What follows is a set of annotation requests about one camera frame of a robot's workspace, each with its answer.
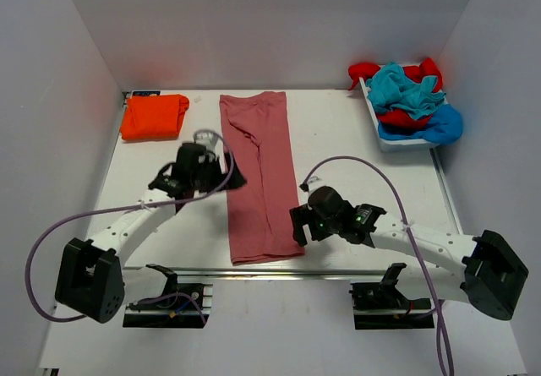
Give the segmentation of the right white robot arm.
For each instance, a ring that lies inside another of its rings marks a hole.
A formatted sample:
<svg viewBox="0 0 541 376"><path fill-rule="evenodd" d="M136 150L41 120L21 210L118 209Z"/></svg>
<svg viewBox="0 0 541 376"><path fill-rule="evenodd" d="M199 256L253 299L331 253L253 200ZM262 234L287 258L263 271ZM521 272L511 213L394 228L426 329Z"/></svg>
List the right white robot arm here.
<svg viewBox="0 0 541 376"><path fill-rule="evenodd" d="M466 302L493 319L508 321L529 275L497 232L470 236L406 226L381 207L351 205L329 186L312 191L306 204L290 210L290 217L293 239L302 247L338 236L353 245L423 258L426 270L393 263L380 281L355 284L352 295L361 311L406 310L435 291L441 300Z"/></svg>

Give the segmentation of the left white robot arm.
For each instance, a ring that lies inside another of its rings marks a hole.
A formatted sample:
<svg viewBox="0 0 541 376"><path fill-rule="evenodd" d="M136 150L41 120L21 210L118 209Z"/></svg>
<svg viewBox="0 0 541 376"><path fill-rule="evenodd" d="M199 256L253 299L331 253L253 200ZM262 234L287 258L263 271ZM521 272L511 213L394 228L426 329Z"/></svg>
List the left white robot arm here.
<svg viewBox="0 0 541 376"><path fill-rule="evenodd" d="M186 204L247 182L232 152L224 156L219 159L214 145L202 140L182 143L177 159L157 173L136 205L89 239L75 238L65 246L57 302L104 324L123 305L156 304L176 297L178 277L172 270L158 264L138 270L124 266Z"/></svg>

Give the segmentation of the pink t-shirt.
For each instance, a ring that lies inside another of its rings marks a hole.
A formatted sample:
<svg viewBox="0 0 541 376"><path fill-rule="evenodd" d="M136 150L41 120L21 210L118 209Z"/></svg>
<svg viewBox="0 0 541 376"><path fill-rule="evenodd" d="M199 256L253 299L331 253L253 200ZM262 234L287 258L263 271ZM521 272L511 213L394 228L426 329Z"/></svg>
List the pink t-shirt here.
<svg viewBox="0 0 541 376"><path fill-rule="evenodd" d="M227 193L232 264L257 264L304 255L293 239L290 209L298 206L287 117L287 96L221 95L221 131L247 183Z"/></svg>

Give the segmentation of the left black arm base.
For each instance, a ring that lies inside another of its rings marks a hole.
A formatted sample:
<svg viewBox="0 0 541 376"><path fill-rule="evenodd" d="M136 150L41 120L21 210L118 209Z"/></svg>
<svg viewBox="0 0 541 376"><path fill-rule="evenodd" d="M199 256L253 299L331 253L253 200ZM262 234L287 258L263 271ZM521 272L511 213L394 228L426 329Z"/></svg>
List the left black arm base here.
<svg viewBox="0 0 541 376"><path fill-rule="evenodd" d="M203 329L210 317L212 285L184 281L177 272L148 264L123 272L127 329Z"/></svg>

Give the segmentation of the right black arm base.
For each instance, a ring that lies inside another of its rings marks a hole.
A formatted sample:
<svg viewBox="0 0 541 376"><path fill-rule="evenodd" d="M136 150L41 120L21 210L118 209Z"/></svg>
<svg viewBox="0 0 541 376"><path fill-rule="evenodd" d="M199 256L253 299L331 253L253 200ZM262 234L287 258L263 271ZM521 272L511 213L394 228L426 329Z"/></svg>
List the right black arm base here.
<svg viewBox="0 0 541 376"><path fill-rule="evenodd" d="M407 268L392 264L379 281L353 282L352 298L355 330L427 330L434 328L434 312L429 298L411 300L396 289L398 276Z"/></svg>

